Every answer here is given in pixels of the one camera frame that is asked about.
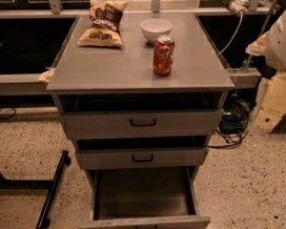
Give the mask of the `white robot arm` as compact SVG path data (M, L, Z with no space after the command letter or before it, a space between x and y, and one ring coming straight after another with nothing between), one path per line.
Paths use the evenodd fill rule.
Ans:
M272 27L250 44L246 53L263 55L266 65L276 70L257 102L254 126L271 132L286 115L286 10Z

